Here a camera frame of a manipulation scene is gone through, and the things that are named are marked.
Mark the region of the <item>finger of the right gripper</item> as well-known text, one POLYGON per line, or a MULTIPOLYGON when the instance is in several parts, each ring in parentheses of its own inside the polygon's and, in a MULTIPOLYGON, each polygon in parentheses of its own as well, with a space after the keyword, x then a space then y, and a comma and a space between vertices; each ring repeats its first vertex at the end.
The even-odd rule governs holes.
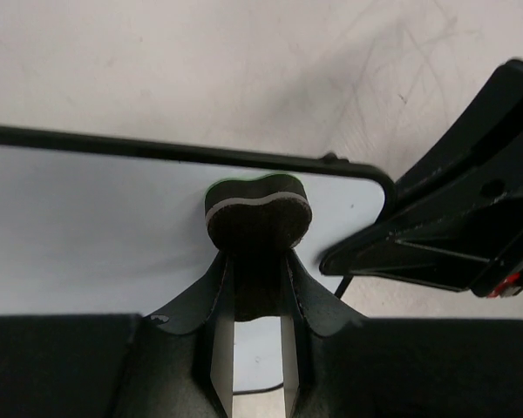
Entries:
POLYGON ((523 130, 523 62, 490 76, 444 136, 396 183, 396 213, 438 194, 500 153, 523 130))

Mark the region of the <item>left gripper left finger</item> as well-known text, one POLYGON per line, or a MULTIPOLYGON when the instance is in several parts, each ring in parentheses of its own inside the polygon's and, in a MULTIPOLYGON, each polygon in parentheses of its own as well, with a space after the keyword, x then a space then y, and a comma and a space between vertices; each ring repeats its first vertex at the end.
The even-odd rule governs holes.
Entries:
POLYGON ((0 417, 229 417, 234 266, 133 313, 0 316, 0 417))

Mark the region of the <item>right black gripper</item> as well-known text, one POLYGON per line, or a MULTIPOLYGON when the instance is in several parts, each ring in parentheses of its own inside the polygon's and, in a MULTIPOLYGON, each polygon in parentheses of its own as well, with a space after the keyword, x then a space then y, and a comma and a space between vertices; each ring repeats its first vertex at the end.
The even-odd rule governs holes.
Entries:
POLYGON ((523 187, 439 192, 328 249, 325 275, 376 276, 480 298, 523 291, 523 187))

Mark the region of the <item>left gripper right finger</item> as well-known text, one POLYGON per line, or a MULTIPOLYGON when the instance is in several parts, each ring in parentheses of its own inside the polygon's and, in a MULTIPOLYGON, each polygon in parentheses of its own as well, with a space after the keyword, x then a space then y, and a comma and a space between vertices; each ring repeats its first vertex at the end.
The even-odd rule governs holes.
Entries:
POLYGON ((368 318, 281 260, 289 417, 523 417, 523 320, 368 318))

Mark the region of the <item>white whiteboard black frame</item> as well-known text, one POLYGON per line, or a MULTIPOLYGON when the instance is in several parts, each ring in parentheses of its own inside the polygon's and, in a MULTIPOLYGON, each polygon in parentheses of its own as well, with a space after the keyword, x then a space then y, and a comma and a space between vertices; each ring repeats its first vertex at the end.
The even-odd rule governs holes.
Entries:
MULTIPOLYGON (((220 254, 204 198, 224 179, 298 178, 313 218, 297 254, 324 253, 373 224, 394 196, 371 165, 0 126, 0 316, 146 317, 199 280, 220 254)), ((274 320, 234 330, 234 354, 278 377, 274 320)))

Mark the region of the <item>black bone-shaped eraser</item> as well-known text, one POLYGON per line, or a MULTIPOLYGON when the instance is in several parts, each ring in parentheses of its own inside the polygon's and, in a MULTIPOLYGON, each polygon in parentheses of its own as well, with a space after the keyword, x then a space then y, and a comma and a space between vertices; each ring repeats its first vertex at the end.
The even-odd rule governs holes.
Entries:
POLYGON ((281 263, 309 230, 313 212, 302 182, 276 173, 224 179, 204 198, 207 234, 233 265, 234 320, 281 314, 281 263))

